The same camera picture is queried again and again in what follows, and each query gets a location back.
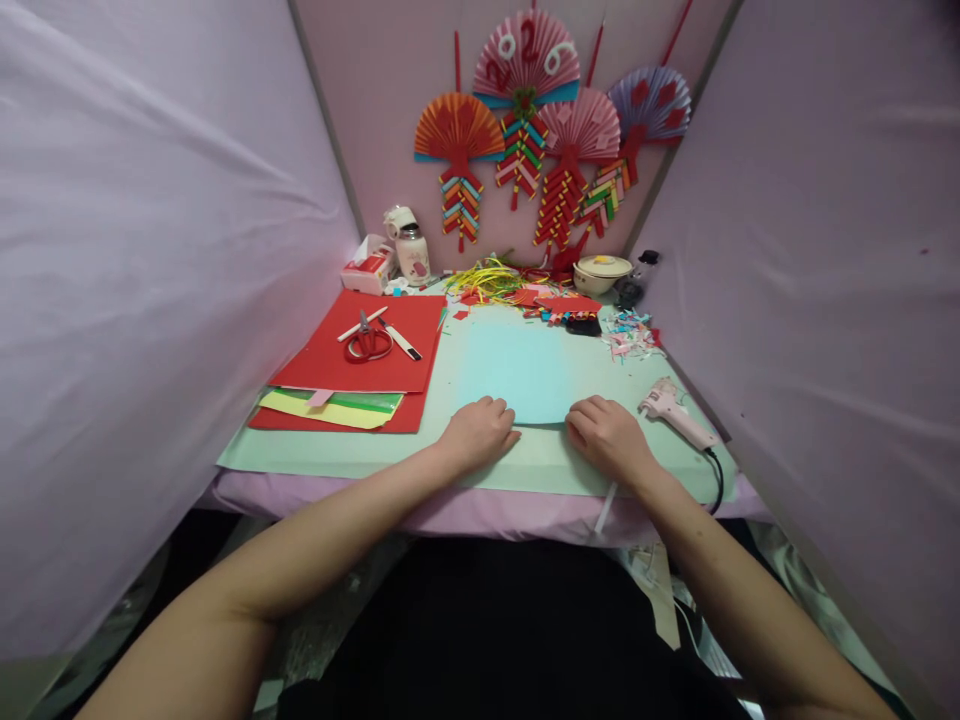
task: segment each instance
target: red scissors handle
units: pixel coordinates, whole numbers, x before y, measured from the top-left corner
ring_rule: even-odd
[[[347,362],[365,363],[386,357],[393,349],[393,338],[383,330],[359,330],[347,340],[343,355]]]

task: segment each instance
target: tissue box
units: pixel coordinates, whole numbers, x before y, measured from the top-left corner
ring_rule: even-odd
[[[379,235],[367,235],[353,260],[340,271],[340,279],[347,290],[383,295],[396,269],[397,252],[387,244],[387,239]]]

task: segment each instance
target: paper firecracker decoration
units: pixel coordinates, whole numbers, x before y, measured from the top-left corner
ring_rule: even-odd
[[[542,10],[524,10],[504,20],[480,54],[474,95],[491,108],[509,108],[501,123],[506,153],[497,165],[497,187],[514,181],[512,209],[523,190],[536,195],[547,129],[537,108],[576,99],[580,60],[573,38]]]
[[[690,89],[676,70],[645,67],[634,70],[607,93],[620,116],[623,144],[617,159],[600,168],[584,200],[578,225],[589,223],[603,237],[627,190],[637,182],[641,145],[675,145],[690,125]]]
[[[443,232],[460,230],[463,239],[477,241],[483,185],[470,172],[470,160],[503,159],[503,134],[493,113],[463,93],[447,93],[431,102],[420,116],[414,141],[418,162],[447,161],[440,176],[443,192]]]
[[[547,154],[559,159],[544,181],[543,201],[534,245],[556,242],[565,247],[577,218],[587,181],[578,163],[607,165],[620,149],[620,124],[610,99],[583,88],[574,102],[545,106],[540,115],[548,129]]]

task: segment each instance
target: person's left hand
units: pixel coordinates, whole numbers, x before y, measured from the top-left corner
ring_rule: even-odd
[[[436,447],[458,476],[472,473],[495,463],[517,444],[520,433],[513,430],[514,417],[505,400],[480,398],[450,418]]]

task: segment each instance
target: pot lid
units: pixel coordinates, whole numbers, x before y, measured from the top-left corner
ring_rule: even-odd
[[[594,277],[623,277],[633,269],[629,260],[614,257],[613,255],[591,255],[577,263],[577,267]]]

